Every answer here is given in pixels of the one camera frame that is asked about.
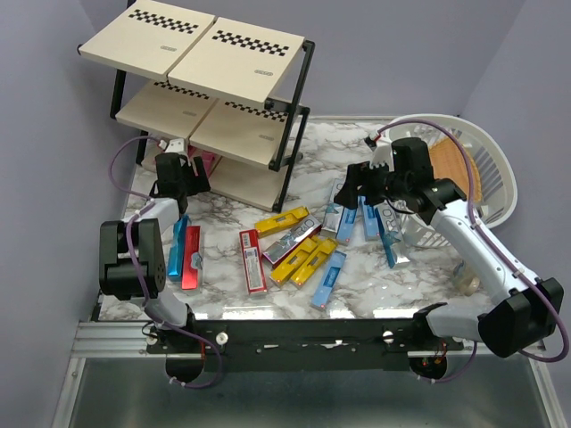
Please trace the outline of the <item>red R&O toothpaste box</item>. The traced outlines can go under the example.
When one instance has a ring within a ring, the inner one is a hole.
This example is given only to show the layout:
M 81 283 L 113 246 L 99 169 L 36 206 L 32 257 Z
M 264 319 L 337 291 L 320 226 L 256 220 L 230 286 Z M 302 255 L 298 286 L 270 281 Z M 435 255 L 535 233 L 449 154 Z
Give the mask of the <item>red R&O toothpaste box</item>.
M 197 291 L 203 282 L 203 239 L 200 226 L 188 226 L 182 264 L 181 289 Z

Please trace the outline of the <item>yellow toothpaste box lower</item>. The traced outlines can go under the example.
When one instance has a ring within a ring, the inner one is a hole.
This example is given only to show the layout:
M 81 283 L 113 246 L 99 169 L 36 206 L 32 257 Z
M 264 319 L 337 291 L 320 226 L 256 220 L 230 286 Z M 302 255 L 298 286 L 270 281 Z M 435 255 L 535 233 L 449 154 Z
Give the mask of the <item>yellow toothpaste box lower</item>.
M 300 265 L 291 277 L 293 284 L 302 288 L 307 281 L 316 273 L 335 252 L 338 242 L 331 238 L 321 239 L 308 258 Z

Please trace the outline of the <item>silver blue R&O box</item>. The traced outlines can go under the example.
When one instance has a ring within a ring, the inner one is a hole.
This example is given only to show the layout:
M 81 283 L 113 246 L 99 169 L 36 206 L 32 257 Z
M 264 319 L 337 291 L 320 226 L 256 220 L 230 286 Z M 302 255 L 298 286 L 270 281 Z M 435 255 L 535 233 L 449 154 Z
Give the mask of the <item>silver blue R&O box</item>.
M 377 205 L 376 216 L 388 266 L 390 268 L 407 266 L 410 259 L 394 210 L 387 202 L 383 202 Z

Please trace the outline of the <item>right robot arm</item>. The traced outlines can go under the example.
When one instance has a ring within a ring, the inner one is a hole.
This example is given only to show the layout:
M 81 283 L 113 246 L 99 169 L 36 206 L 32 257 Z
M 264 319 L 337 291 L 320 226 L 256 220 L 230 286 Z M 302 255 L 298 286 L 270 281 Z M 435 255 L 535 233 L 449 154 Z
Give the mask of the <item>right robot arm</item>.
M 492 301 L 491 309 L 457 309 L 440 303 L 420 310 L 410 328 L 412 342 L 428 350 L 442 338 L 456 337 L 482 342 L 496 356 L 506 358 L 559 331 L 563 349 L 553 361 L 565 358 L 570 340 L 559 316 L 561 284 L 554 278 L 541 279 L 517 261 L 477 217 L 473 202 L 462 190 L 449 178 L 434 177 L 424 141 L 402 138 L 379 145 L 376 154 L 393 162 L 349 165 L 335 203 L 354 209 L 359 196 L 370 205 L 405 202 L 454 247 Z

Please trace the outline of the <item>silver red R&O box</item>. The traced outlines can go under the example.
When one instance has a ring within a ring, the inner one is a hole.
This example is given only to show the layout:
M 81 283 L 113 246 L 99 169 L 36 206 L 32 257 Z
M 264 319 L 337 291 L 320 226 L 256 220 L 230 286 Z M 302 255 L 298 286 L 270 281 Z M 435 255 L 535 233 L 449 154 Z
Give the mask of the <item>silver red R&O box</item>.
M 316 235 L 322 225 L 313 215 L 308 215 L 279 240 L 272 243 L 263 253 L 263 258 L 272 266 L 276 267 L 305 239 Z

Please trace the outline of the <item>yellow toothpaste box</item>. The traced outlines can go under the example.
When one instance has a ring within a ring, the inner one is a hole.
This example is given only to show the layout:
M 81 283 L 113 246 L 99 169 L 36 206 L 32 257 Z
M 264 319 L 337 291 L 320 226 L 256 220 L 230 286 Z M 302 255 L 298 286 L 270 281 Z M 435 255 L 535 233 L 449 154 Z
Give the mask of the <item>yellow toothpaste box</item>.
M 300 265 L 291 277 L 293 284 L 302 288 L 307 281 L 316 273 L 335 252 L 338 242 L 331 238 L 321 239 L 308 258 Z
M 293 274 L 300 268 L 302 263 L 319 246 L 322 239 L 313 236 L 303 240 L 285 259 L 271 272 L 270 280 L 277 286 L 283 286 Z
M 300 206 L 277 214 L 271 218 L 266 218 L 254 224 L 254 229 L 260 238 L 281 232 L 288 227 L 299 224 L 309 215 L 306 207 Z

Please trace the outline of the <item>pink toothpaste box back side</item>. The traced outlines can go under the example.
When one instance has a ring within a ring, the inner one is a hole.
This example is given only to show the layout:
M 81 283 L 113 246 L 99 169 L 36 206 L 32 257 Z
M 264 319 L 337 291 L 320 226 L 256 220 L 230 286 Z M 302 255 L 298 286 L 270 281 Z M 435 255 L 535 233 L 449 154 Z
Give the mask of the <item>pink toothpaste box back side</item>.
M 203 165 L 207 175 L 209 176 L 218 165 L 220 156 L 213 152 L 202 152 Z

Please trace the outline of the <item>silver R&O box upper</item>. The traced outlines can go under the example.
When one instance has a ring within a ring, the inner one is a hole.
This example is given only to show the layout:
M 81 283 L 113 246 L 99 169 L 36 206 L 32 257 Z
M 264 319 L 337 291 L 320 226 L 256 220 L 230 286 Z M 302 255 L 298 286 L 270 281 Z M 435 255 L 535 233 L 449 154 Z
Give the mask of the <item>silver R&O box upper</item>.
M 343 180 L 336 178 L 333 181 L 328 203 L 322 221 L 321 234 L 326 237 L 336 238 L 343 218 L 344 206 L 335 202 L 335 197 L 343 187 Z

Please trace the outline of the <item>black mounting rail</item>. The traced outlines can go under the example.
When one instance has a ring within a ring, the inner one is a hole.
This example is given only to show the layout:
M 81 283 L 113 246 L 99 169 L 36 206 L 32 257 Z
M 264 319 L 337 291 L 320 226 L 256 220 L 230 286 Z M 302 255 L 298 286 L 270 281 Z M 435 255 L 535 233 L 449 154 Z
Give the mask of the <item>black mounting rail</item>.
M 213 372 L 407 371 L 412 359 L 462 350 L 451 338 L 438 339 L 411 318 L 309 320 L 200 320 L 194 333 L 212 349 L 172 331 L 161 332 L 151 355 L 204 362 Z

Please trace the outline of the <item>yellow toothpaste box upper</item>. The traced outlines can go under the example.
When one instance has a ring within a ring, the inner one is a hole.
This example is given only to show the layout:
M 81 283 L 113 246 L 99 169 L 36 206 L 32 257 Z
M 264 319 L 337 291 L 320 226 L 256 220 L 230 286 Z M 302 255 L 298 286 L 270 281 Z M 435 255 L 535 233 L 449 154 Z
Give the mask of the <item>yellow toothpaste box upper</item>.
M 277 214 L 271 218 L 266 218 L 254 224 L 254 229 L 260 238 L 281 232 L 288 227 L 299 224 L 309 215 L 306 207 L 300 206 Z

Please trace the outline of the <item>light blue toothpaste box lower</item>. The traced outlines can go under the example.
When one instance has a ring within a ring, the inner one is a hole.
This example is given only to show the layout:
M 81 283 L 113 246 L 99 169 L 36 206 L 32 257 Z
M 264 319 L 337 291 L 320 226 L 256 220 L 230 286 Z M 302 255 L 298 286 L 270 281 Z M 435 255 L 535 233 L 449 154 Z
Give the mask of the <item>light blue toothpaste box lower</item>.
M 313 308 L 324 309 L 326 307 L 346 261 L 346 257 L 347 255 L 341 251 L 334 251 L 330 257 L 324 275 L 321 277 L 319 285 L 310 301 L 310 305 Z

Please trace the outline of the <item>pink toothpaste box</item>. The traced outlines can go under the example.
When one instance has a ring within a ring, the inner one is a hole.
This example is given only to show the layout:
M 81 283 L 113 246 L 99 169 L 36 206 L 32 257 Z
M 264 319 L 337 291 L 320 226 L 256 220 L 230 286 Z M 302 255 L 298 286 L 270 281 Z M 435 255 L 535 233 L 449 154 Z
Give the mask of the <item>pink toothpaste box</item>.
M 200 150 L 200 149 L 197 149 L 197 148 L 195 148 L 195 147 L 193 147 L 193 146 L 189 146 L 189 147 L 188 147 L 187 155 L 188 155 L 188 158 L 189 158 L 189 159 L 192 159 L 194 156 L 199 156 L 200 153 L 201 153 L 201 150 Z
M 218 165 L 220 156 L 213 152 L 202 152 L 203 165 L 207 175 L 209 176 Z

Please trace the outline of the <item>yellow toothpaste box middle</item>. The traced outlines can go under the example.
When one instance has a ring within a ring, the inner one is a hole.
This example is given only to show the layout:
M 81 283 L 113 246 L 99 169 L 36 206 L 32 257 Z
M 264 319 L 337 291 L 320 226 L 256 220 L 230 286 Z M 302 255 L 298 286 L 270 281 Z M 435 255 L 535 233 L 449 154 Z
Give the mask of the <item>yellow toothpaste box middle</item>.
M 283 286 L 293 274 L 300 268 L 302 263 L 319 246 L 322 239 L 313 236 L 303 240 L 285 259 L 271 272 L 270 280 L 277 286 Z

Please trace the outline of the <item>light blue toothpaste box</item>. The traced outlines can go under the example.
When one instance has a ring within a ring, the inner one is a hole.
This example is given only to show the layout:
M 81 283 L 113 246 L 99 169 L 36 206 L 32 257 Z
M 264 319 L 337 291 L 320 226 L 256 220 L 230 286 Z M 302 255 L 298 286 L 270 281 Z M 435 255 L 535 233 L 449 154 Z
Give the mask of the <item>light blue toothpaste box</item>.
M 357 209 L 343 209 L 341 220 L 336 234 L 336 240 L 343 245 L 347 245 L 352 239 L 352 232 L 358 217 Z
M 310 301 L 310 305 L 313 308 L 324 309 L 326 307 L 346 261 L 346 257 L 347 255 L 341 251 L 334 251 L 330 257 L 324 275 L 321 277 L 319 285 Z
M 366 241 L 378 241 L 380 230 L 377 220 L 377 208 L 366 203 L 366 198 L 359 198 L 360 208 L 363 216 L 363 228 Z

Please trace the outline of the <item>beige three-tier shelf rack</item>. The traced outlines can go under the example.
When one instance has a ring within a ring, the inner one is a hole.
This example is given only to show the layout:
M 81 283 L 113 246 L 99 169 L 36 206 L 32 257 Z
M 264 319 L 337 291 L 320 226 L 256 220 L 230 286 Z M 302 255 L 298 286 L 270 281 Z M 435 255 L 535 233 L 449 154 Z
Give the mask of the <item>beige three-tier shelf rack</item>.
M 211 153 L 214 193 L 282 209 L 309 109 L 309 39 L 158 1 L 131 1 L 78 48 L 112 67 L 110 115 Z

